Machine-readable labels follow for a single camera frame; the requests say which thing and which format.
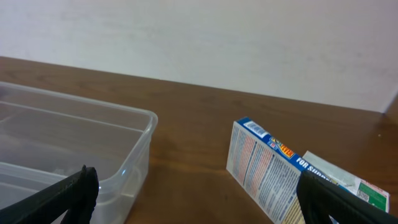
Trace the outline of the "blue Kool Fever box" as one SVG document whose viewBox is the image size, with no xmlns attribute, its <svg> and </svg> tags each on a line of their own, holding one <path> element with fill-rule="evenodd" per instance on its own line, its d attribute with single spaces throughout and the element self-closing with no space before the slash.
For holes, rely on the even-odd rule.
<svg viewBox="0 0 398 224">
<path fill-rule="evenodd" d="M 303 223 L 297 184 L 303 158 L 250 118 L 233 123 L 226 168 L 274 223 Z"/>
</svg>

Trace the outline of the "clear plastic container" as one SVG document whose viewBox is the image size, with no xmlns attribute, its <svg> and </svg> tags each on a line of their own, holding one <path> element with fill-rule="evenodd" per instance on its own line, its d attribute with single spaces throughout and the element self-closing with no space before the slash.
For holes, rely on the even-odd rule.
<svg viewBox="0 0 398 224">
<path fill-rule="evenodd" d="M 94 167 L 92 223 L 124 223 L 149 170 L 151 111 L 1 83 L 1 207 Z"/>
</svg>

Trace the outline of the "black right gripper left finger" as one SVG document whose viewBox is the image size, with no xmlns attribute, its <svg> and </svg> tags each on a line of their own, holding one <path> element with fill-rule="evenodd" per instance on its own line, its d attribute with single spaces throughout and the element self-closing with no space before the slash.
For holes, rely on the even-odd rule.
<svg viewBox="0 0 398 224">
<path fill-rule="evenodd" d="M 98 194 L 96 169 L 83 166 L 81 171 L 1 209 L 1 223 L 52 223 L 62 215 L 62 223 L 89 224 Z"/>
</svg>

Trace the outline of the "white green medicine box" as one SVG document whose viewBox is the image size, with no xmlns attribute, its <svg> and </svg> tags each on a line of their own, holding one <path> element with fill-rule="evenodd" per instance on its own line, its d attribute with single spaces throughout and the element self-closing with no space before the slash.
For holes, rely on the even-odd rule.
<svg viewBox="0 0 398 224">
<path fill-rule="evenodd" d="M 389 212 L 390 194 L 385 190 L 327 162 L 310 151 L 307 151 L 303 158 L 297 159 L 297 162 L 306 170 L 337 183 L 367 203 Z"/>
</svg>

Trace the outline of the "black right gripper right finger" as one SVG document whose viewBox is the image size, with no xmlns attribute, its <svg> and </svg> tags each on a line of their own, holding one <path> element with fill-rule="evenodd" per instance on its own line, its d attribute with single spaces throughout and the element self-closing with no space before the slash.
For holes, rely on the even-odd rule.
<svg viewBox="0 0 398 224">
<path fill-rule="evenodd" d="M 307 170 L 298 180 L 297 198 L 306 224 L 397 224 L 397 217 Z"/>
</svg>

